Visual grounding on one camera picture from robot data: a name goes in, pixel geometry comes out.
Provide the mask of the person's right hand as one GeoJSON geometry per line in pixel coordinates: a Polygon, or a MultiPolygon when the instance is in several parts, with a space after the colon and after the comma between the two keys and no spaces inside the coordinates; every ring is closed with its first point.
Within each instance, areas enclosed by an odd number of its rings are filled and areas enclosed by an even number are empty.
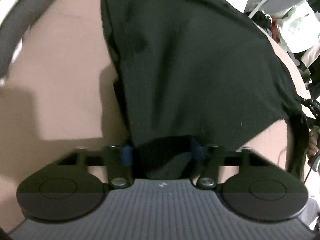
{"type": "Polygon", "coordinates": [[[315,138],[314,132],[309,132],[309,145],[306,152],[307,157],[310,159],[318,153],[319,149],[317,147],[317,139],[315,138]]]}

